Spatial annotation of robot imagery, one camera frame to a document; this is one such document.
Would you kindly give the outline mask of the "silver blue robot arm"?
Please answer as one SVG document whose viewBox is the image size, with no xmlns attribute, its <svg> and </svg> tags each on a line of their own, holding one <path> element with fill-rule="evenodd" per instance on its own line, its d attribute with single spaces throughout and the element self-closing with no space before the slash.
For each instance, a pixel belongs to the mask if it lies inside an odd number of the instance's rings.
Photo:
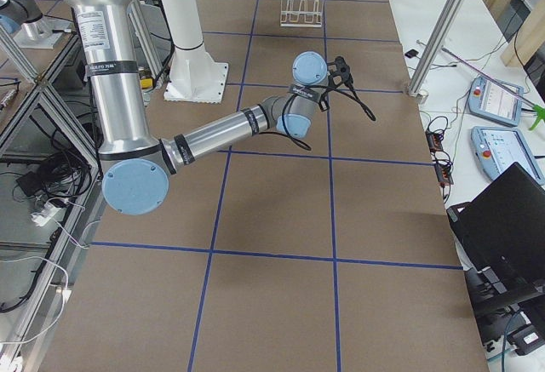
<svg viewBox="0 0 545 372">
<path fill-rule="evenodd" d="M 64 0 L 77 19 L 87 75 L 98 106 L 104 141 L 107 203 L 126 215 L 143 215 L 166 198 L 169 177 L 179 168 L 235 142 L 277 129 L 301 139 L 311 125 L 319 93 L 328 77 L 324 58 L 313 51 L 293 63 L 294 82 L 285 96 L 273 96 L 171 140 L 155 138 L 148 127 L 135 49 L 129 31 L 133 0 Z M 228 66 L 204 47 L 196 0 L 162 0 L 175 45 L 168 100 L 221 101 Z"/>
</svg>

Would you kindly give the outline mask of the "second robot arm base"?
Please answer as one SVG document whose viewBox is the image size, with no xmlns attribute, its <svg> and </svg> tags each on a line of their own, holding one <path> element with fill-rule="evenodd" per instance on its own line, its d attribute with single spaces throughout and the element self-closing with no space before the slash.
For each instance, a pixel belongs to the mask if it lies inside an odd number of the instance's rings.
<svg viewBox="0 0 545 372">
<path fill-rule="evenodd" d="M 23 49 L 53 49 L 74 32 L 69 20 L 47 19 L 35 0 L 1 0 L 1 26 Z"/>
</svg>

